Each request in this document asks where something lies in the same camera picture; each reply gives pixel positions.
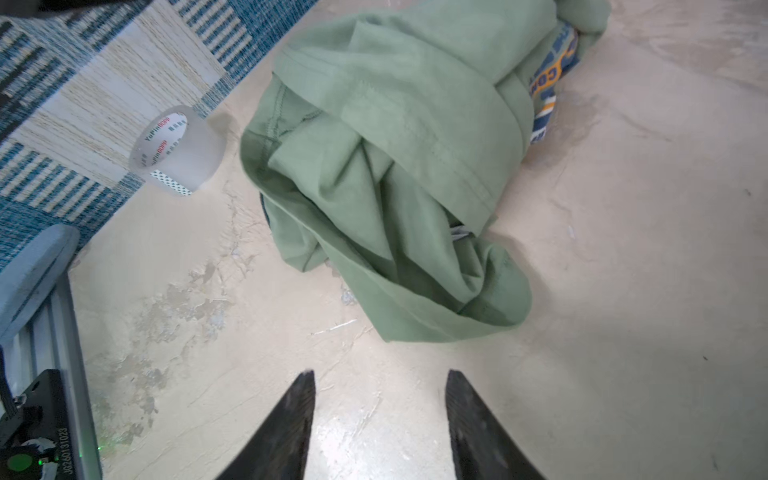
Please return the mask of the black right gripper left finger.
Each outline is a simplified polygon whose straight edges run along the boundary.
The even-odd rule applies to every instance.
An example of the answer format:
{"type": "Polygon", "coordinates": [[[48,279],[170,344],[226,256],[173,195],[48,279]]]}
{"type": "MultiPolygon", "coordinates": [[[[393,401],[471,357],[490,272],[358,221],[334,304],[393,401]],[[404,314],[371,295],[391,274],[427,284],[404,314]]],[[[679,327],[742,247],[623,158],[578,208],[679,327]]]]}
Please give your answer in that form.
{"type": "Polygon", "coordinates": [[[315,411],[312,370],[300,373],[219,480],[302,480],[315,411]]]}

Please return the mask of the green t-shirt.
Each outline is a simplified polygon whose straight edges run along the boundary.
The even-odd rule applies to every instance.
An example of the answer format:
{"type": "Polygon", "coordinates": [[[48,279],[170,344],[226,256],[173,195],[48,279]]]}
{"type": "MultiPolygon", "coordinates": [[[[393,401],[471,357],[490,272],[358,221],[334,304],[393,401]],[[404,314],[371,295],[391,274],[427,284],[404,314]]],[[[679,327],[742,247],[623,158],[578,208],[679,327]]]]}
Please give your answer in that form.
{"type": "Polygon", "coordinates": [[[606,1],[420,1],[296,33],[241,140],[282,259],[330,263],[382,339],[522,323],[524,272],[483,238],[606,1]]]}

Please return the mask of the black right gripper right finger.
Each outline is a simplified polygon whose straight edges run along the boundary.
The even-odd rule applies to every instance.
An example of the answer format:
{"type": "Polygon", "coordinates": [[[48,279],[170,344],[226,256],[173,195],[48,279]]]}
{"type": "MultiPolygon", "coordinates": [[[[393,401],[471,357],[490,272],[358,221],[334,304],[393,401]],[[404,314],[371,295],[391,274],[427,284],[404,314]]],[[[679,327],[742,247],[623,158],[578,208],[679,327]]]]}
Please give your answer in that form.
{"type": "Polygon", "coordinates": [[[445,404],[458,479],[544,479],[458,370],[448,372],[445,404]]]}

